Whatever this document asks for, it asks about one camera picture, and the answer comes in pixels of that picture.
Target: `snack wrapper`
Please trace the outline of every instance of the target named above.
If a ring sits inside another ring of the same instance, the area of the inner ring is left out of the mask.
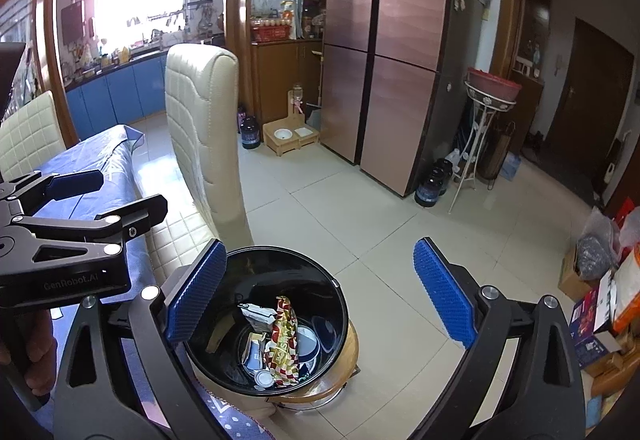
[[[298,383],[298,319],[288,297],[276,299],[276,321],[265,351],[267,368],[276,386],[293,386]]]

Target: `black bucket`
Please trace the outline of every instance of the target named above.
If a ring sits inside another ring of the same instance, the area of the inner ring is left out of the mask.
[[[258,389],[241,363],[253,329],[238,305],[276,308],[279,295],[291,301],[298,325],[312,327],[312,318],[320,317],[330,323],[336,338],[326,351],[320,348],[315,369],[303,382]],[[348,325],[347,303],[340,285],[315,261],[280,247],[247,247],[229,253],[225,276],[200,318],[187,351],[205,376],[227,390],[249,396],[283,395],[311,384],[331,368],[344,346]],[[208,353],[214,331],[218,345]]]

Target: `chair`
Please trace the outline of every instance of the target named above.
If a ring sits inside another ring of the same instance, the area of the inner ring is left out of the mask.
[[[31,173],[65,150],[50,91],[25,104],[0,125],[0,173],[6,180]]]
[[[149,249],[161,278],[158,267],[169,276],[211,236],[228,251],[253,245],[238,170],[238,59],[215,46],[174,45],[164,84],[169,134],[194,207],[178,214],[170,201],[167,220],[153,230]]]

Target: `chair backrest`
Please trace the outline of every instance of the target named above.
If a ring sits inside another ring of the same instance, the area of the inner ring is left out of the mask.
[[[0,125],[0,173],[5,180],[31,173],[65,150],[49,91],[29,101]]]
[[[252,245],[238,170],[238,58],[174,45],[164,84],[175,157],[198,211],[228,251]]]

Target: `textured blue pad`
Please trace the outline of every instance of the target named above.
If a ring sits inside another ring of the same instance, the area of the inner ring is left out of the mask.
[[[164,337],[169,344],[188,341],[226,271],[226,249],[215,241],[166,311]]]
[[[427,240],[414,247],[414,269],[438,311],[449,336],[468,350],[476,340],[474,308]]]

